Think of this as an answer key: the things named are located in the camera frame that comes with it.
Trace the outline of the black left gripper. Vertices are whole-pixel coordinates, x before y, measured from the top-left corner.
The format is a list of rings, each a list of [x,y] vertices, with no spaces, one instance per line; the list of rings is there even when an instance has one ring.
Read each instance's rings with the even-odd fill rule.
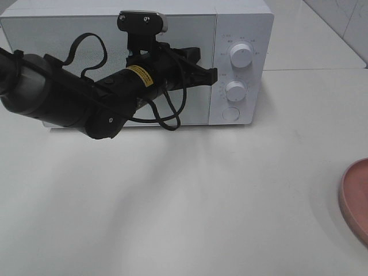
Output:
[[[217,68],[198,68],[201,51],[198,47],[171,48],[157,42],[152,52],[126,59],[126,92],[162,92],[183,87],[211,86],[218,81]]]

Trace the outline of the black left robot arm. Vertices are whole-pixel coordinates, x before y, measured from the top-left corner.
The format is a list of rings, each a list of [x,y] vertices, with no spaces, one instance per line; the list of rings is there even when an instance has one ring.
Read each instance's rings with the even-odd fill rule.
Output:
[[[197,47],[173,49],[156,43],[145,54],[131,55],[126,67],[101,80],[85,72],[74,75],[66,66],[74,60],[73,43],[66,60],[51,55],[1,51],[1,104],[6,110],[64,128],[77,129],[90,138],[114,138],[128,121],[146,123],[135,113],[149,106],[149,123],[168,131],[181,126],[186,101],[176,108],[173,90],[211,86],[218,80],[216,68],[202,68]]]

